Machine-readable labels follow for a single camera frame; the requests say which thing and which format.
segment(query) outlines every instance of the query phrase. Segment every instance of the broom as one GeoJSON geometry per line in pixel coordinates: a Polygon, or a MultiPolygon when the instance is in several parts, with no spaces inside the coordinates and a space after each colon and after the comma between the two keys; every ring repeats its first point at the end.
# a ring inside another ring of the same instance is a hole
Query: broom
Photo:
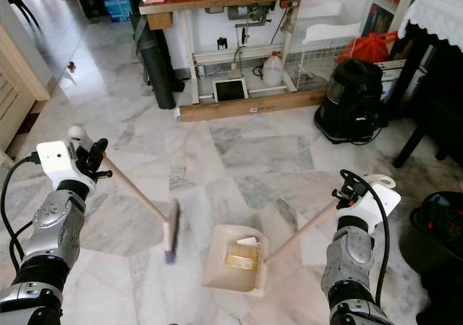
{"type": "MultiPolygon", "coordinates": [[[[86,131],[81,126],[72,126],[68,131],[69,138],[77,140],[87,152],[93,146],[93,141],[88,137],[86,131]]],[[[164,246],[164,258],[166,263],[172,264],[175,262],[176,249],[177,249],[177,238],[179,234],[179,218],[180,218],[180,204],[177,200],[174,203],[174,209],[170,211],[169,216],[166,217],[159,211],[151,202],[146,198],[145,195],[138,189],[135,184],[130,181],[117,166],[104,155],[103,163],[113,172],[113,174],[122,181],[140,200],[143,205],[150,210],[162,223],[163,231],[163,246],[164,246]]]]}

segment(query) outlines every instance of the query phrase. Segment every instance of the wooden base board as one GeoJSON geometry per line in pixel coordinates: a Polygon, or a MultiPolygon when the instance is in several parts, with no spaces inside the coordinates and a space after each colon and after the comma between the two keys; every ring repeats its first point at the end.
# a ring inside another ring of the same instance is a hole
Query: wooden base board
{"type": "Polygon", "coordinates": [[[300,108],[302,106],[315,106],[322,104],[324,97],[325,89],[317,89],[214,104],[180,106],[180,121],[192,122],[220,119],[222,117],[237,117],[239,115],[265,113],[300,108]]]}

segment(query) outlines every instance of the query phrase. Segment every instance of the wire basket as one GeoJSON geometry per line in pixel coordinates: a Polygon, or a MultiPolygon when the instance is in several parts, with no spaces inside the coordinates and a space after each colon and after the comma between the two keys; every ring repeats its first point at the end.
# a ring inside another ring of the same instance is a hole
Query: wire basket
{"type": "Polygon", "coordinates": [[[354,46],[354,36],[308,41],[288,54],[286,71],[297,90],[323,87],[338,64],[338,58],[341,55],[343,59],[350,58],[354,46]]]}

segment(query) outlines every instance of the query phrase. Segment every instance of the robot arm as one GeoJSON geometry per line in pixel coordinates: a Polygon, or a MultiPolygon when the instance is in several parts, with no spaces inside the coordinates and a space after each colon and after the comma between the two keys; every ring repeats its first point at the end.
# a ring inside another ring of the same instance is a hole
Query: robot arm
{"type": "MultiPolygon", "coordinates": [[[[326,251],[321,282],[331,309],[330,325],[392,325],[370,291],[369,274],[374,262],[370,233],[381,223],[381,213],[365,187],[347,174],[342,175],[342,189],[333,192],[340,199],[338,231],[326,251]]],[[[386,215],[391,213],[400,201],[400,195],[391,189],[394,181],[385,176],[367,176],[365,180],[378,194],[386,215]]]]}
{"type": "Polygon", "coordinates": [[[74,150],[69,141],[41,143],[37,151],[55,191],[33,217],[34,231],[12,285],[0,292],[0,324],[59,324],[62,291],[79,256],[85,199],[95,191],[107,140],[74,150]]]}

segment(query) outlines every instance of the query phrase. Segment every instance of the white lace cloth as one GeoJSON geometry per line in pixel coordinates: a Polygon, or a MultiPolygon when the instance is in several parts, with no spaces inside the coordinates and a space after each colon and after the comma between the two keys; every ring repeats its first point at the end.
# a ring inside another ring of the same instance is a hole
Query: white lace cloth
{"type": "Polygon", "coordinates": [[[463,0],[416,0],[400,25],[400,38],[405,36],[409,21],[463,51],[463,0]]]}

